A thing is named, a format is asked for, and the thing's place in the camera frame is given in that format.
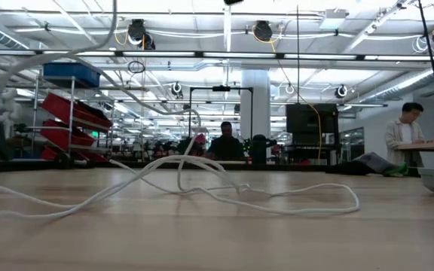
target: man in beige jacket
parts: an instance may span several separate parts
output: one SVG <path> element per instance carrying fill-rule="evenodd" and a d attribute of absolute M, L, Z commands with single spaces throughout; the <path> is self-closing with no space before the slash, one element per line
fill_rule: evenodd
<path fill-rule="evenodd" d="M 406 102 L 398 120 L 388 123 L 384 136 L 388 149 L 387 160 L 395 165 L 406 162 L 409 166 L 423 166 L 420 152 L 398 150 L 403 144 L 421 144 L 425 142 L 420 125 L 415 122 L 423 112 L 423 106 L 417 102 Z"/>

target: green object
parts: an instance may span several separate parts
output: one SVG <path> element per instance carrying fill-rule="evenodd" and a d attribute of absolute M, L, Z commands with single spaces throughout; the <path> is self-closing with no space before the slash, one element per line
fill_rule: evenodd
<path fill-rule="evenodd" d="M 401 165 L 399 165 L 397 168 L 385 171 L 383 173 L 383 175 L 385 176 L 397 176 L 397 175 L 406 176 L 407 174 L 408 174 L 408 166 L 404 162 L 401 163 Z"/>

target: blue bin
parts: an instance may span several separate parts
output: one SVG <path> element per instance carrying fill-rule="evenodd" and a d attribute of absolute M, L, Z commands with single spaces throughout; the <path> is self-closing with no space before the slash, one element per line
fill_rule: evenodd
<path fill-rule="evenodd" d="M 43 65 L 43 78 L 59 87 L 71 88 L 75 77 L 75 88 L 99 87 L 99 72 L 75 62 L 52 62 Z"/>

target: man sitting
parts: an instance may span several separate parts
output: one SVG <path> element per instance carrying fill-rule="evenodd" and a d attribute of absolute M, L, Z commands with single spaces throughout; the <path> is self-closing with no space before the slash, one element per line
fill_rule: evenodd
<path fill-rule="evenodd" d="M 212 140 L 205 157 L 214 160 L 242 160 L 244 158 L 243 146 L 238 139 L 232 136 L 232 124 L 224 121 L 220 128 L 222 135 Z"/>

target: dark shirt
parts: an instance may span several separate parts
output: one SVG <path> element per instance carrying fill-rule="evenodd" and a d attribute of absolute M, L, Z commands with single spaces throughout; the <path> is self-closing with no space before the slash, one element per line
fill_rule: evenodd
<path fill-rule="evenodd" d="M 239 140 L 230 136 L 214 139 L 208 152 L 215 154 L 217 160 L 240 160 L 244 158 L 244 151 Z"/>

